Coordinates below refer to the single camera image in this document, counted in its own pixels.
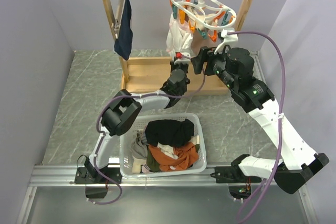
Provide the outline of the white underwear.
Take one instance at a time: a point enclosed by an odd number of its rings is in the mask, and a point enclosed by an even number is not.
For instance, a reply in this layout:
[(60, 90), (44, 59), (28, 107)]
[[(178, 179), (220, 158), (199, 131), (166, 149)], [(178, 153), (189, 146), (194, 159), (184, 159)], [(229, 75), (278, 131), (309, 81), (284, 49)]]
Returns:
[(191, 44), (193, 37), (193, 33), (189, 29), (187, 22), (181, 24), (180, 21), (174, 19), (173, 14), (171, 14), (169, 32), (166, 39), (166, 51), (170, 57), (174, 59), (177, 52), (190, 57), (192, 54)]

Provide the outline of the white clip hanger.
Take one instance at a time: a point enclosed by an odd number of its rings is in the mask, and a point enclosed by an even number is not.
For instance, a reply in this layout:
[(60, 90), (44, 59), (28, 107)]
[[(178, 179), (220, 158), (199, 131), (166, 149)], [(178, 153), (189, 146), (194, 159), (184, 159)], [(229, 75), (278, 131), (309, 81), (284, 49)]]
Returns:
[(213, 42), (222, 30), (234, 27), (237, 19), (236, 12), (218, 0), (170, 0), (170, 4), (174, 19)]

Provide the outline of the black underwear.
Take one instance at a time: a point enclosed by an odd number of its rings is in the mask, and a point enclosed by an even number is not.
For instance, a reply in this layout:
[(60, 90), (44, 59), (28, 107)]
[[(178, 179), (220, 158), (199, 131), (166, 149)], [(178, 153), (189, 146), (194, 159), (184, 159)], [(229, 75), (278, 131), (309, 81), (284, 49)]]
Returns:
[(189, 119), (155, 120), (147, 124), (144, 133), (148, 144), (182, 147), (194, 136), (195, 125)]

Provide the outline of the pink beige underwear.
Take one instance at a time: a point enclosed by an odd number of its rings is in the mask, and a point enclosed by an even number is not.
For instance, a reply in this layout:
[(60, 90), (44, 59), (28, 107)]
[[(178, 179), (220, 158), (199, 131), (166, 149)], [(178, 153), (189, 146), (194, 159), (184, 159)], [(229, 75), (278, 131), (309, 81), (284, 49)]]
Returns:
[(215, 36), (215, 41), (212, 40), (212, 37), (216, 32), (215, 30), (209, 30), (202, 22), (199, 23), (197, 20), (193, 20), (192, 18), (190, 18), (190, 21), (188, 22), (188, 27), (193, 36), (191, 50), (195, 56), (199, 53), (200, 48), (203, 46), (216, 46), (217, 36)]

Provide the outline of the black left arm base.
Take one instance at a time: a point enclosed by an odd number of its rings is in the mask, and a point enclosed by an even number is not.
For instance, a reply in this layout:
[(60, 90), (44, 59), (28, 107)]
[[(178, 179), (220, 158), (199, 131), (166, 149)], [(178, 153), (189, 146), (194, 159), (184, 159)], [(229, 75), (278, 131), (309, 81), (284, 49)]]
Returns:
[(120, 185), (122, 175), (118, 167), (104, 167), (101, 174), (89, 163), (87, 166), (78, 167), (74, 184), (85, 186), (85, 196), (91, 200), (104, 199), (110, 185)]

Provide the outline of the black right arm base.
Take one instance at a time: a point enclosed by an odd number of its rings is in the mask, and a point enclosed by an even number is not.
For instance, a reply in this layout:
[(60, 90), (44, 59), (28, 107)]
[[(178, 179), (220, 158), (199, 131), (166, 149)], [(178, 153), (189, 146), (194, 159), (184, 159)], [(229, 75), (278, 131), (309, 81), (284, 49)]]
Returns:
[(261, 178), (256, 176), (246, 176), (237, 167), (216, 166), (214, 172), (210, 174), (217, 184), (228, 184), (229, 194), (234, 200), (244, 201), (252, 194), (252, 183), (260, 183)]

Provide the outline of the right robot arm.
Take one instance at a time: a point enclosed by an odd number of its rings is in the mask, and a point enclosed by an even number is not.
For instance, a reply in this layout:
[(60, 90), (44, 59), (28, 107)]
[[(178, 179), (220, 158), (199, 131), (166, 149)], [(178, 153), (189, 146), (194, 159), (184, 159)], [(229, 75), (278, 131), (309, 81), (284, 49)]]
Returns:
[(229, 182), (243, 182), (248, 177), (269, 178), (273, 174), (284, 192), (294, 194), (329, 163), (326, 154), (312, 149), (280, 113), (280, 105), (268, 86), (253, 76), (255, 61), (248, 50), (226, 45), (223, 52), (216, 53), (214, 48), (202, 47), (191, 63), (195, 74), (216, 75), (233, 100), (281, 151), (279, 159), (242, 154), (231, 163)]

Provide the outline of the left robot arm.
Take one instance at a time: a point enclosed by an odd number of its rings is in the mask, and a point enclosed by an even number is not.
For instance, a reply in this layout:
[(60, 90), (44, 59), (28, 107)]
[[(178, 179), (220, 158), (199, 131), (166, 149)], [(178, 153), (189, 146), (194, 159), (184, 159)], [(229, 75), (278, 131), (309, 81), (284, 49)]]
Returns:
[(187, 92), (190, 83), (187, 73), (186, 61), (171, 62), (170, 76), (160, 89), (151, 93), (131, 93), (122, 89), (103, 108), (96, 123), (99, 138), (85, 161), (87, 177), (93, 183), (100, 183), (107, 178), (105, 167), (109, 160), (109, 142), (126, 133), (141, 111), (167, 109), (176, 105)]

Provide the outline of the navy blue underwear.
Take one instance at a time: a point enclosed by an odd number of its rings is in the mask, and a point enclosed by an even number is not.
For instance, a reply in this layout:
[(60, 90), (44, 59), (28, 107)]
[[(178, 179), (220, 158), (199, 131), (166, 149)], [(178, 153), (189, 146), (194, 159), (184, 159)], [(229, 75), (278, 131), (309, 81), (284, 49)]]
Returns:
[(130, 0), (125, 0), (119, 35), (114, 43), (114, 51), (126, 61), (129, 60), (132, 50), (133, 31), (131, 29), (131, 18), (132, 8)]

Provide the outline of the wooden clip hanger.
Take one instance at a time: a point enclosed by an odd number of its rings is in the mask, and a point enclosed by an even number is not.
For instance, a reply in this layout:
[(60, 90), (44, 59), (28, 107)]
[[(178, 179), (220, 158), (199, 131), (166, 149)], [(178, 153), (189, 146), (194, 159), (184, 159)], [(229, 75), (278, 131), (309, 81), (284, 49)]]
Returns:
[(125, 0), (118, 0), (117, 12), (116, 12), (115, 23), (114, 23), (114, 32), (115, 32), (116, 38), (118, 38), (119, 36), (124, 1)]

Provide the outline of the wooden clothes rack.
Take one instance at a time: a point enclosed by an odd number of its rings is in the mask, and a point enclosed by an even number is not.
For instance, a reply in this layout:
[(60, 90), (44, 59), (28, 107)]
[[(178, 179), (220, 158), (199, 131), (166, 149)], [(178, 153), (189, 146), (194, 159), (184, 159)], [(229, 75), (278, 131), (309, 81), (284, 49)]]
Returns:
[[(240, 30), (253, 0), (243, 0), (238, 12), (234, 29)], [(116, 41), (114, 23), (118, 0), (102, 0), (112, 37)], [(121, 87), (133, 92), (150, 92), (159, 88), (160, 83), (168, 76), (168, 57), (143, 57), (124, 60), (119, 58), (122, 68)]]

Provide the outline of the cream white garment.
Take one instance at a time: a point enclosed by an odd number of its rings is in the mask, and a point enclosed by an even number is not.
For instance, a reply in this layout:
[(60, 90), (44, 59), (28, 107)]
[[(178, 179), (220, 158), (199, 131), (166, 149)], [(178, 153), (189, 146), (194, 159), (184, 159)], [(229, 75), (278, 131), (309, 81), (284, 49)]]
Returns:
[(174, 148), (171, 147), (170, 145), (163, 145), (161, 143), (158, 143), (157, 147), (160, 149), (160, 151), (165, 154), (166, 156), (172, 158), (172, 159), (177, 159), (178, 157), (174, 153)]

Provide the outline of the orange brown garment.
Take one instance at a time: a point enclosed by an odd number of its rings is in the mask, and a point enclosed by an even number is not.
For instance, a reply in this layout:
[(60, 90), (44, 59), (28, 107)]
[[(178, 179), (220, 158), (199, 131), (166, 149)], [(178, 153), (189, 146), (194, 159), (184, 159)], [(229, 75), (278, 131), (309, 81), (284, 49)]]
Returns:
[(198, 160), (200, 145), (187, 143), (182, 147), (167, 149), (148, 146), (146, 165), (151, 172), (174, 172), (191, 168)]

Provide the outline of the grey garment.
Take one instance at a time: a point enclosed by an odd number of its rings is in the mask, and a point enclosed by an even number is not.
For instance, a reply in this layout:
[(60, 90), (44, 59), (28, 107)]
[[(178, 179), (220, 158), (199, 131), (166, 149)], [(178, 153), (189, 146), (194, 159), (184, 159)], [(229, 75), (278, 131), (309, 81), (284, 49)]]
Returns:
[(137, 133), (135, 139), (131, 142), (130, 151), (134, 159), (146, 160), (148, 156), (148, 143), (141, 133)]

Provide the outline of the white plastic laundry basket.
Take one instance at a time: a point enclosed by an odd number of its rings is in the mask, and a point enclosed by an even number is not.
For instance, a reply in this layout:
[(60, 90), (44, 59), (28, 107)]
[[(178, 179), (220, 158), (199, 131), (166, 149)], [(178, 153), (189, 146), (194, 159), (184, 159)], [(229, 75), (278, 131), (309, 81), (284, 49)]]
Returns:
[[(158, 143), (148, 145), (145, 159), (135, 157), (132, 144), (140, 138), (141, 130), (151, 121), (175, 120), (190, 121), (194, 124), (191, 139), (182, 147), (172, 147)], [(146, 115), (136, 119), (131, 129), (120, 137), (120, 172), (125, 178), (154, 178), (163, 176), (200, 173), (207, 166), (206, 148), (203, 131), (197, 115), (178, 113), (164, 115)]]

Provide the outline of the aluminium mounting rail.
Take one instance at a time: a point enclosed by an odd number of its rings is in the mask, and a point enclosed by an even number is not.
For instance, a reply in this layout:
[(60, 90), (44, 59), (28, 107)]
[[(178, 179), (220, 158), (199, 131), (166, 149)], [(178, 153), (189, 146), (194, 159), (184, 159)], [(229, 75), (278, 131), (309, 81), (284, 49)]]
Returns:
[[(217, 186), (210, 176), (216, 166), (228, 166), (228, 163), (210, 163), (200, 173), (150, 178), (121, 179), (122, 187), (186, 187)], [(77, 167), (75, 165), (35, 166), (28, 182), (29, 187), (104, 187), (104, 184), (76, 184)]]

